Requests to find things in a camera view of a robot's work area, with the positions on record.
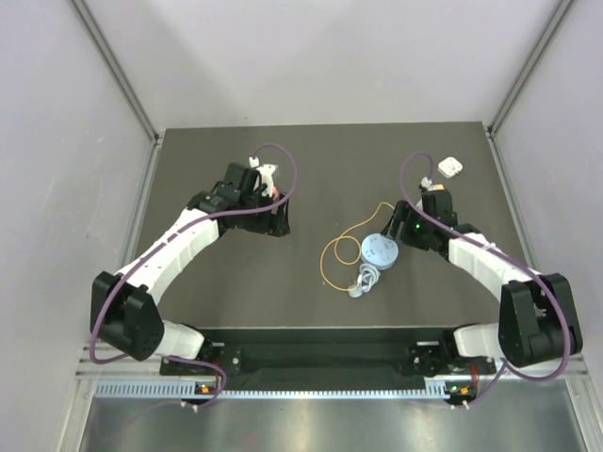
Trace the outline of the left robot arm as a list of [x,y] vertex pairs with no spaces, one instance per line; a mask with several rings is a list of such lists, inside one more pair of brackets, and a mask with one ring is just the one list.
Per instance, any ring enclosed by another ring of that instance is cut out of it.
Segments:
[[289,234],[288,196],[276,188],[273,164],[256,157],[232,163],[209,191],[194,195],[172,226],[134,262],[101,272],[91,288],[90,333],[139,362],[175,356],[193,373],[214,360],[204,335],[161,317],[158,304],[175,279],[231,229],[281,237]]

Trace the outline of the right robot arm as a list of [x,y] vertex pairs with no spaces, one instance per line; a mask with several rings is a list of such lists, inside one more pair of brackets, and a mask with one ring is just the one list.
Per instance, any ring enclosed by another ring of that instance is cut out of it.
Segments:
[[403,245],[431,250],[465,271],[499,303],[498,321],[447,330],[441,364],[464,371],[475,357],[504,359],[514,367],[573,356],[582,351],[570,282],[513,261],[479,229],[460,223],[448,190],[424,189],[417,204],[397,202],[382,234]]

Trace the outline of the round light blue power strip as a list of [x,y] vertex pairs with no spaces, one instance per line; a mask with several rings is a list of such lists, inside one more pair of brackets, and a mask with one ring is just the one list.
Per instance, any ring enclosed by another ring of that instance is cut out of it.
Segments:
[[360,252],[358,277],[348,290],[352,299],[358,299],[368,293],[379,282],[382,273],[397,262],[399,245],[393,239],[375,233],[363,239]]

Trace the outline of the white square charger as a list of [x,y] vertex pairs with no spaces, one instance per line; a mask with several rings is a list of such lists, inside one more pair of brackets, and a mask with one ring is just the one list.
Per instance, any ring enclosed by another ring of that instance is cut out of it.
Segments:
[[463,171],[464,165],[455,157],[449,156],[437,164],[437,169],[441,175],[450,179],[459,175]]

